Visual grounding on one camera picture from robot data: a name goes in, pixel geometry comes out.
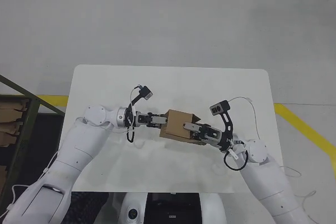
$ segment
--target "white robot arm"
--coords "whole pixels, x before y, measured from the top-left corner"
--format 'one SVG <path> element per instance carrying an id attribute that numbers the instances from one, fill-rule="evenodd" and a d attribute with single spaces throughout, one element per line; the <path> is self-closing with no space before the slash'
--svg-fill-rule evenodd
<path id="1" fill-rule="evenodd" d="M 61 223 L 71 203 L 73 184 L 100 152 L 110 130 L 118 126 L 118 114 L 123 111 L 88 107 L 84 117 L 76 119 L 49 170 L 9 208 L 3 223 Z"/>
<path id="2" fill-rule="evenodd" d="M 166 118 L 156 114 L 136 112 L 135 102 L 152 96 L 149 89 L 138 86 L 140 95 L 128 108 L 109 111 L 103 106 L 89 106 L 82 118 L 76 119 L 68 132 L 56 160 L 45 174 L 30 185 L 9 212 L 3 223 L 61 223 L 71 203 L 71 191 L 81 171 L 100 152 L 113 128 L 146 125 L 160 128 Z M 269 211 L 276 223 L 309 223 L 296 202 L 291 186 L 274 159 L 268 155 L 260 140 L 238 139 L 232 134 L 227 101 L 211 107 L 213 115 L 220 114 L 226 125 L 224 132 L 207 124 L 185 123 L 193 137 L 233 155 L 245 182 L 253 195 Z"/>
<path id="3" fill-rule="evenodd" d="M 184 128 L 193 132 L 193 138 L 208 143 L 225 153 L 224 163 L 240 171 L 247 186 L 268 210 L 277 224 L 301 223 L 309 220 L 297 203 L 289 181 L 275 159 L 268 154 L 267 146 L 259 139 L 245 140 L 233 134 L 233 123 L 227 113 L 228 101 L 210 107 L 213 115 L 220 115 L 225 124 L 222 132 L 208 124 L 185 123 Z M 230 167 L 226 157 L 231 155 L 238 169 Z"/>

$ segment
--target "yellow tape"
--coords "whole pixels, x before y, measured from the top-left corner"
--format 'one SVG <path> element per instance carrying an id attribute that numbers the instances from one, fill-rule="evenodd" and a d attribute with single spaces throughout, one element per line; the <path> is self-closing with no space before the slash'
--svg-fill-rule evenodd
<path id="1" fill-rule="evenodd" d="M 336 147 L 327 141 L 322 135 L 313 130 L 303 120 L 298 118 L 293 112 L 286 108 L 282 104 L 274 104 L 275 113 L 280 115 L 283 119 L 294 126 L 301 132 L 306 138 L 317 145 L 322 151 L 324 151 L 329 157 L 332 164 L 336 179 Z"/>
<path id="2" fill-rule="evenodd" d="M 37 95 L 53 106 L 67 106 L 68 96 Z"/>

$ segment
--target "white table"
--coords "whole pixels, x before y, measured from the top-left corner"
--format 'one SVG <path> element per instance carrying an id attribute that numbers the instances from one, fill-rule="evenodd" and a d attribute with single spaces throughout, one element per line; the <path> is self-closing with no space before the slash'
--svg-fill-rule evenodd
<path id="1" fill-rule="evenodd" d="M 281 149 L 268 74 L 259 69 L 135 67 L 80 65 L 74 70 L 62 137 L 88 105 L 128 106 L 131 89 L 147 85 L 153 92 L 137 110 L 165 113 L 169 109 L 199 116 L 202 123 L 223 130 L 220 116 L 209 107 L 236 96 L 252 99 L 260 137 L 282 165 Z M 254 113 L 244 99 L 230 103 L 234 132 L 257 138 Z M 112 133 L 99 155 L 83 170 L 74 191 L 90 192 L 250 192 L 239 172 L 224 166 L 223 154 L 159 137 L 159 130 L 136 129 L 136 145 L 125 134 Z M 232 158 L 228 162 L 235 165 Z"/>

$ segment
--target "white cable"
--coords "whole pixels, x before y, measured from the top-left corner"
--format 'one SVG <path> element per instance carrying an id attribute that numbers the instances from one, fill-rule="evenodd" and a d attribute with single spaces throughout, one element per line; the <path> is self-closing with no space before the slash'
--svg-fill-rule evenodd
<path id="1" fill-rule="evenodd" d="M 295 172 L 297 172 L 297 173 L 299 174 L 299 176 L 292 176 L 292 175 L 287 175 L 287 174 L 285 174 L 286 176 L 289 176 L 289 177 L 291 177 L 291 178 L 299 178 L 299 177 L 302 176 L 302 173 L 300 173 L 299 171 L 297 171 L 297 170 L 295 170 L 295 169 L 293 169 L 293 168 L 291 168 L 291 167 L 288 167 L 288 166 L 280 166 L 280 167 L 288 168 L 288 169 L 293 170 L 293 171 L 295 171 Z M 311 221 L 313 221 L 315 224 L 320 224 L 320 223 L 316 222 L 310 215 L 308 215 L 307 212 L 306 212 L 306 209 L 305 209 L 305 200 L 306 200 L 307 198 L 310 198 L 310 197 L 314 196 L 314 195 L 316 194 L 316 192 L 317 192 L 316 190 L 313 190 L 313 191 L 311 191 L 309 194 L 306 194 L 306 195 L 296 195 L 296 194 L 294 194 L 294 195 L 295 195 L 296 197 L 298 197 L 298 198 L 303 198 L 302 203 L 301 203 L 301 207 L 302 207 L 302 210 L 304 210 L 304 213 L 308 216 L 308 218 L 309 218 Z"/>
<path id="2" fill-rule="evenodd" d="M 253 111 L 254 111 L 254 118 L 255 118 L 255 129 L 256 129 L 256 134 L 258 135 L 258 138 L 260 139 L 260 135 L 259 135 L 259 131 L 258 131 L 258 124 L 257 124 L 257 121 L 256 121 L 256 112 L 255 112 L 255 107 L 253 105 L 253 101 L 248 98 L 248 97 L 243 97 L 243 96 L 237 96 L 237 97 L 234 97 L 233 99 L 229 100 L 228 102 L 232 101 L 232 100 L 235 100 L 235 99 L 238 99 L 238 98 L 242 98 L 242 99 L 245 99 L 247 102 L 250 103 L 250 105 L 253 107 Z"/>
<path id="3" fill-rule="evenodd" d="M 51 163 L 52 161 L 54 160 L 54 157 L 57 155 L 58 153 L 58 150 L 55 152 L 55 154 L 51 157 L 51 160 L 50 162 L 47 164 L 47 167 L 44 169 L 43 173 L 40 175 L 40 177 L 38 178 L 38 180 L 40 180 L 45 174 L 46 172 L 49 170 L 50 166 L 51 166 Z"/>
<path id="4" fill-rule="evenodd" d="M 25 187 L 29 187 L 28 185 L 21 185 L 21 184 L 16 184 L 16 185 L 13 185 L 12 186 L 12 188 L 11 188 L 11 190 L 12 190 L 12 196 L 13 196 L 13 198 L 12 198 L 12 202 L 11 202 L 11 204 L 9 204 L 9 206 L 6 208 L 6 211 L 4 212 L 4 214 L 2 214 L 1 216 L 0 216 L 0 219 L 2 218 L 2 217 L 4 217 L 9 211 L 10 211 L 10 209 L 11 209 L 11 207 L 13 206 L 13 204 L 15 203 L 15 200 L 16 200 L 16 194 L 15 194 L 15 190 L 14 190 L 14 187 L 16 187 L 16 186 L 25 186 Z"/>
<path id="5" fill-rule="evenodd" d="M 104 130 L 106 130 L 106 131 L 108 131 L 108 132 L 112 132 L 112 133 L 116 133 L 116 134 L 123 134 L 123 133 L 126 133 L 126 132 L 130 131 L 130 130 L 132 130 L 132 131 L 134 132 L 134 130 L 133 130 L 133 125 L 134 125 L 134 121 L 135 121 L 135 118 L 136 118 L 136 109 L 134 108 L 134 105 L 132 105 L 132 93 L 133 93 L 133 91 L 134 91 L 135 89 L 137 89 L 137 88 L 138 88 L 138 86 L 136 86 L 135 88 L 133 88 L 132 91 L 130 92 L 130 95 L 129 95 L 129 104 L 130 104 L 130 108 L 132 109 L 133 121 L 131 121 L 131 120 L 128 118 L 128 122 L 129 122 L 129 124 L 130 124 L 130 127 L 129 127 L 128 129 L 126 129 L 125 131 L 123 131 L 123 132 L 115 132 L 115 131 L 113 131 L 113 130 L 108 130 L 108 129 L 106 129 L 106 128 L 100 126 L 100 125 L 96 125 L 96 124 L 94 124 L 94 123 L 91 122 L 90 120 L 87 120 L 86 118 L 83 118 L 83 117 L 78 117 L 78 118 L 76 118 L 76 120 L 77 120 L 77 119 L 85 120 L 85 121 L 87 121 L 87 122 L 88 122 L 91 126 L 93 126 L 93 127 L 99 127 L 99 128 L 102 128 L 102 129 L 104 129 Z"/>
<path id="6" fill-rule="evenodd" d="M 287 174 L 285 173 L 285 176 L 288 176 L 288 177 L 290 177 L 290 178 L 299 178 L 300 176 L 302 176 L 302 173 L 300 173 L 299 171 L 297 171 L 297 170 L 295 170 L 295 169 L 293 169 L 293 168 L 291 168 L 291 167 L 288 167 L 288 166 L 280 166 L 280 167 L 288 168 L 288 169 L 290 169 L 290 170 L 292 170 L 292 171 L 295 171 L 295 172 L 298 174 L 297 176 L 293 176 L 293 175 L 287 175 Z"/>
<path id="7" fill-rule="evenodd" d="M 6 210 L 6 211 L 0 216 L 0 219 L 1 219 L 2 217 L 4 217 L 8 212 L 9 212 L 9 210 Z"/>

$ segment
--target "floor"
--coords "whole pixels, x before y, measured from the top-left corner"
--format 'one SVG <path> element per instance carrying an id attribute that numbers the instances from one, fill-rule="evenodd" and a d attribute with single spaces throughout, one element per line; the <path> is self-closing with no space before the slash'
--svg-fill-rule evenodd
<path id="1" fill-rule="evenodd" d="M 0 0 L 0 74 L 68 95 L 79 64 L 265 69 L 274 102 L 336 146 L 336 0 Z M 277 124 L 284 164 L 302 173 L 296 194 L 317 191 L 307 213 L 336 223 L 329 157 L 278 115 Z M 235 203 L 252 215 L 232 208 L 232 223 L 269 223 L 258 204 Z"/>

